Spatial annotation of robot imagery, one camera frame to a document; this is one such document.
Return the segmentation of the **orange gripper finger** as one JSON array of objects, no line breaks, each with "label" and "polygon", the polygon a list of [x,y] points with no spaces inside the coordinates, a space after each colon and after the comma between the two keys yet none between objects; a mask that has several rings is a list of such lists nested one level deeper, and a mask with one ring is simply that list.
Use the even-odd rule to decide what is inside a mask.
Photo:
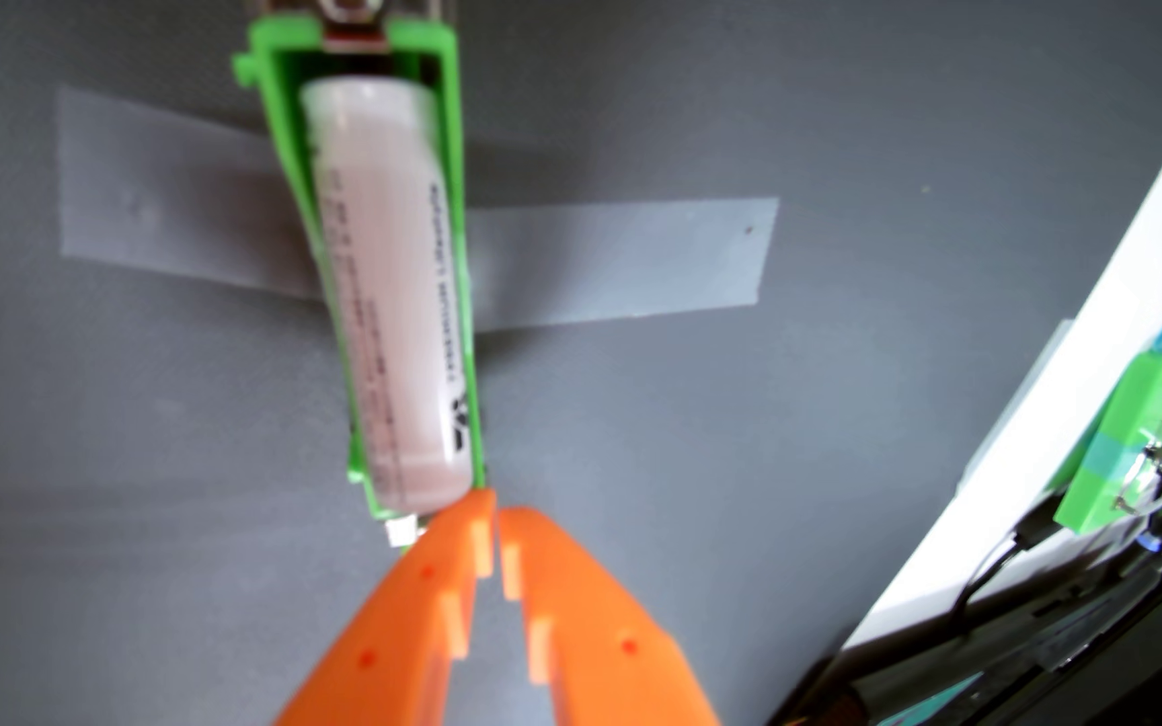
[{"label": "orange gripper finger", "polygon": [[555,725],[718,725],[675,639],[575,538],[531,508],[497,518],[528,680],[548,689]]},{"label": "orange gripper finger", "polygon": [[469,653],[476,582],[492,576],[496,495],[438,513],[347,621],[277,725],[442,725]]}]

